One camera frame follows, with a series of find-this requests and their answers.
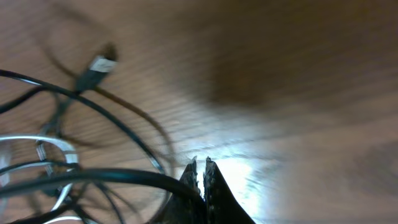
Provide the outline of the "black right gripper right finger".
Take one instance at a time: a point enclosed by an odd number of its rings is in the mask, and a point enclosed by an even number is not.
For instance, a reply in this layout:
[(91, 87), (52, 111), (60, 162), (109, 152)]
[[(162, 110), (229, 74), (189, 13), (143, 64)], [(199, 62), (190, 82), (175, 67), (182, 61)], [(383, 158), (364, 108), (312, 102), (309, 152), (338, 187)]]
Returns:
[(210, 157), (206, 158), (203, 185), (209, 224), (255, 224), (237, 202), (216, 162)]

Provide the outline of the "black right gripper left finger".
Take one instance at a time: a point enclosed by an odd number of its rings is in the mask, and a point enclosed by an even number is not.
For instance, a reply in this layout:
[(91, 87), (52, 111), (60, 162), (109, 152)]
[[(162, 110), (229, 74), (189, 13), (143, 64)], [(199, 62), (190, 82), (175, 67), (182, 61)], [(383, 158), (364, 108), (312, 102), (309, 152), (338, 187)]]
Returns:
[[(201, 198), (197, 175), (197, 157), (195, 156), (186, 165), (179, 182), (194, 190)], [(194, 202), (174, 194), (164, 204), (162, 210), (149, 221), (151, 224), (203, 224), (204, 222), (205, 217)]]

